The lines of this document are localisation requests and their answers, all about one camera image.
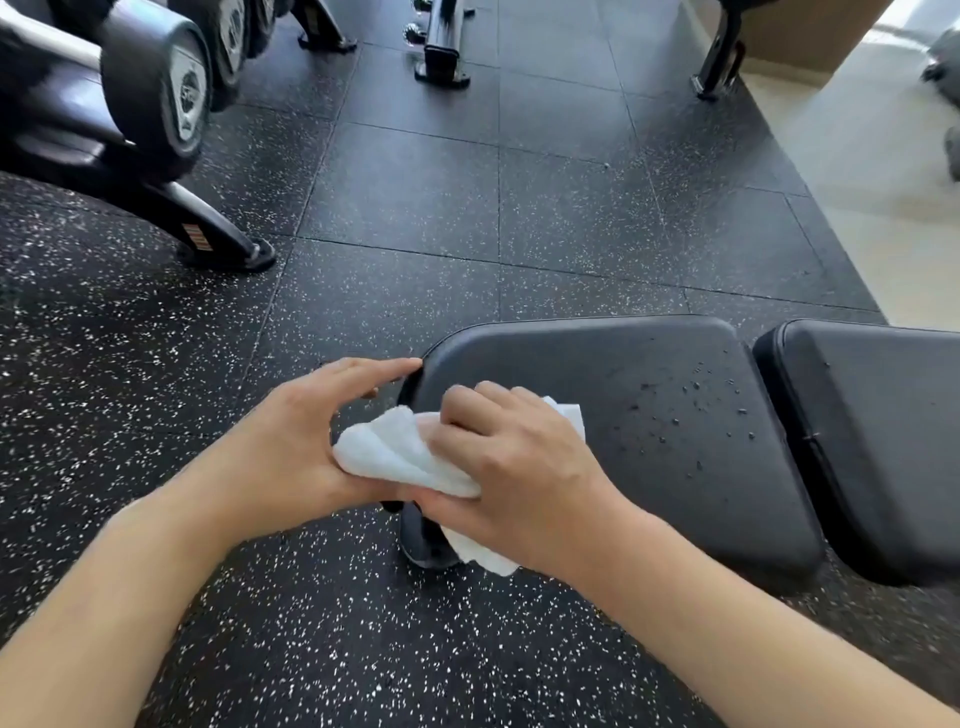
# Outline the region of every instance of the dumbbell handle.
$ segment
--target dumbbell handle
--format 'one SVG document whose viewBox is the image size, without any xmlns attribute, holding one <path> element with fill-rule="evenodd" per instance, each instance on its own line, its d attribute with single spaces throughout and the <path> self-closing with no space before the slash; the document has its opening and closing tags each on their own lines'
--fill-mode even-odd
<svg viewBox="0 0 960 728">
<path fill-rule="evenodd" d="M 65 61 L 73 61 L 95 71 L 100 70 L 99 45 L 27 17 L 16 11 L 7 0 L 0 0 L 0 29 L 7 29 L 25 44 Z"/>
</svg>

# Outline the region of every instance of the forearm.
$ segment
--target forearm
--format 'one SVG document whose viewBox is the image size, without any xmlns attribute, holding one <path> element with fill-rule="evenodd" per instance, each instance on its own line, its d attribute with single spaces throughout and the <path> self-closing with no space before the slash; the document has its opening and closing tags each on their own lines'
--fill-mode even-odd
<svg viewBox="0 0 960 728">
<path fill-rule="evenodd" d="M 166 495 L 114 516 L 0 651 L 0 725 L 133 725 L 183 611 L 223 555 Z"/>
<path fill-rule="evenodd" d="M 667 524 L 621 511 L 601 537 L 609 569 L 594 565 L 575 586 L 732 728 L 960 725 L 950 708 Z"/>
</svg>

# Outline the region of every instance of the floor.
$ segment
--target floor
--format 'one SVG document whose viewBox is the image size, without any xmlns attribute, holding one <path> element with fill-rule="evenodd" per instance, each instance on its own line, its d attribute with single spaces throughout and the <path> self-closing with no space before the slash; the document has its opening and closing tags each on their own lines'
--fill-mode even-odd
<svg viewBox="0 0 960 728">
<path fill-rule="evenodd" d="M 323 361 L 497 319 L 883 322 L 749 93 L 690 98 L 675 0 L 479 0 L 463 92 L 414 81 L 408 4 L 334 7 L 359 52 L 282 21 L 184 181 L 277 246 L 270 271 L 186 270 L 142 221 L 0 178 L 3 636 L 110 513 Z M 719 725 L 560 584 L 425 575 L 394 528 L 361 510 L 237 549 L 140 724 Z M 960 705 L 955 591 L 834 560 L 791 603 Z"/>
<path fill-rule="evenodd" d="M 823 89 L 746 76 L 892 324 L 960 330 L 960 188 L 944 133 L 960 111 L 920 74 L 954 0 L 896 0 Z"/>
</svg>

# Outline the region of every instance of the white towel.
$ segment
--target white towel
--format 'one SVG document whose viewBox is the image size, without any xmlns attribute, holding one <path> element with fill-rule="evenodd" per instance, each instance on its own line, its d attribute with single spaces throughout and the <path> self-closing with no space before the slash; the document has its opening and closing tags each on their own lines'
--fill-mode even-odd
<svg viewBox="0 0 960 728">
<path fill-rule="evenodd" d="M 585 437 L 578 404 L 544 401 L 566 417 Z M 420 438 L 418 422 L 437 421 L 438 412 L 414 414 L 409 407 L 394 407 L 369 423 L 348 427 L 333 446 L 333 456 L 348 473 L 411 483 L 458 497 L 478 497 L 480 486 L 459 468 L 435 457 Z M 509 576 L 517 564 L 456 531 L 444 535 L 464 562 L 475 561 L 484 569 Z"/>
</svg>

